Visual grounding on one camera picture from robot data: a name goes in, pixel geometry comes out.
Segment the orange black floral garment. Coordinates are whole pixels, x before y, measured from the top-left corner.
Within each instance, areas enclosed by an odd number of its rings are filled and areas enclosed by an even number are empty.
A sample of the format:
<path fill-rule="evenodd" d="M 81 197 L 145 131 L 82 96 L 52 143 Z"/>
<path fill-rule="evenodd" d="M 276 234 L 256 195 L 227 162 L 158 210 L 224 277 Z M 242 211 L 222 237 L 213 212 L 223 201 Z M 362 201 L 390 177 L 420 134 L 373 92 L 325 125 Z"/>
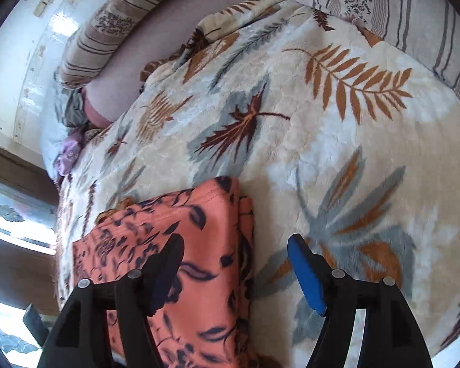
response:
<path fill-rule="evenodd" d="M 162 309 L 148 321 L 166 367 L 252 367 L 249 314 L 254 216 L 237 180 L 217 177 L 102 213 L 73 243 L 75 280 L 121 278 L 178 234 L 184 256 Z"/>

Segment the stained glass wooden window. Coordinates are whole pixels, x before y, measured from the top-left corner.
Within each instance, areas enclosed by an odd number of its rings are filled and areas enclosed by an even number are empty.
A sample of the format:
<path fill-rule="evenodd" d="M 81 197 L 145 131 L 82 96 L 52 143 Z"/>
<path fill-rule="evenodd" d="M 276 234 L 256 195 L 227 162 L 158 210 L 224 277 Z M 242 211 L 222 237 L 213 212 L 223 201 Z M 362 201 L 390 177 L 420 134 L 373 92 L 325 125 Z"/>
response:
<path fill-rule="evenodd" d="M 29 306 L 54 317 L 57 193 L 44 170 L 0 148 L 0 350 L 13 367 L 37 366 L 41 348 L 26 328 Z"/>

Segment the purple floral cloth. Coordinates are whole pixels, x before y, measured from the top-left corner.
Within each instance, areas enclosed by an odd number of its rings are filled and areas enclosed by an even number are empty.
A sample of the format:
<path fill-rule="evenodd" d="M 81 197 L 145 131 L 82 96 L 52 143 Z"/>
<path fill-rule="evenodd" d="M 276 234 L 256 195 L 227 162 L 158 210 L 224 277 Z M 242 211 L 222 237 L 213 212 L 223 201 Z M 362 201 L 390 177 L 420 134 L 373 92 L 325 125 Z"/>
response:
<path fill-rule="evenodd" d="M 66 137 L 60 144 L 59 154 L 54 160 L 56 173 L 65 177 L 72 170 L 84 146 L 84 131 L 78 129 Z"/>

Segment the cream leaf pattern blanket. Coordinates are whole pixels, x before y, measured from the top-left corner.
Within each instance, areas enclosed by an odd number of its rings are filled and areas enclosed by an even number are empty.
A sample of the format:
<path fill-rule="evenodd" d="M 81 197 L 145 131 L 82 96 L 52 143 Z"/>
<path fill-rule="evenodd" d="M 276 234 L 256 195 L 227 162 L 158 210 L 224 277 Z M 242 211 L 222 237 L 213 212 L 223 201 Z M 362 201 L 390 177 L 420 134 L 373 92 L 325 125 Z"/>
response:
<path fill-rule="evenodd" d="M 410 56 L 292 0 L 203 19 L 64 179 L 59 302 L 102 213 L 217 177 L 252 200 L 252 367 L 303 367 L 323 324 L 293 233 L 353 278 L 393 278 L 431 355 L 460 336 L 460 101 Z"/>

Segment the light blue grey cloth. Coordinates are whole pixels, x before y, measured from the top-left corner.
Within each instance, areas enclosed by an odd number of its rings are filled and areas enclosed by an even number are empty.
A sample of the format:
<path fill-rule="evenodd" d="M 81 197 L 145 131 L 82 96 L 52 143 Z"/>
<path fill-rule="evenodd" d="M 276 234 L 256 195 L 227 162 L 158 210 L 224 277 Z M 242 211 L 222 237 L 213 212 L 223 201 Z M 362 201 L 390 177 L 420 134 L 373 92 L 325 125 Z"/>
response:
<path fill-rule="evenodd" d="M 84 131 L 88 119 L 80 88 L 65 88 L 54 72 L 40 115 L 40 151 L 44 167 L 52 180 L 61 178 L 53 167 L 61 142 L 78 129 Z"/>

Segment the striped beige pillow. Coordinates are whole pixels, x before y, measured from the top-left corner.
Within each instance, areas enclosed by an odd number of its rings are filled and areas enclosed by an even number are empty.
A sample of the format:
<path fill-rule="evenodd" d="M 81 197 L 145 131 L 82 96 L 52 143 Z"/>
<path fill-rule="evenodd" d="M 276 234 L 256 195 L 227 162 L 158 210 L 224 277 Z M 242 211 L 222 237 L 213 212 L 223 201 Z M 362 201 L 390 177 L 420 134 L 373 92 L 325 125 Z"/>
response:
<path fill-rule="evenodd" d="M 107 0 L 68 40 L 56 72 L 65 88 L 91 82 L 120 44 L 163 0 Z"/>

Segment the striped grey pillow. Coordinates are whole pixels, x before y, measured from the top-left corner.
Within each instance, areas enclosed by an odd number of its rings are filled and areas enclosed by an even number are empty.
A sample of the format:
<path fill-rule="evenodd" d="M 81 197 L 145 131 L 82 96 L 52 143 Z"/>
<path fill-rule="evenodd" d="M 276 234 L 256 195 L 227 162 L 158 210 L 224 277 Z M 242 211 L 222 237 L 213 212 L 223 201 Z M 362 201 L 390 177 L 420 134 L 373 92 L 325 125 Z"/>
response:
<path fill-rule="evenodd" d="M 412 56 L 460 99 L 460 9 L 449 0 L 295 0 L 351 19 Z"/>

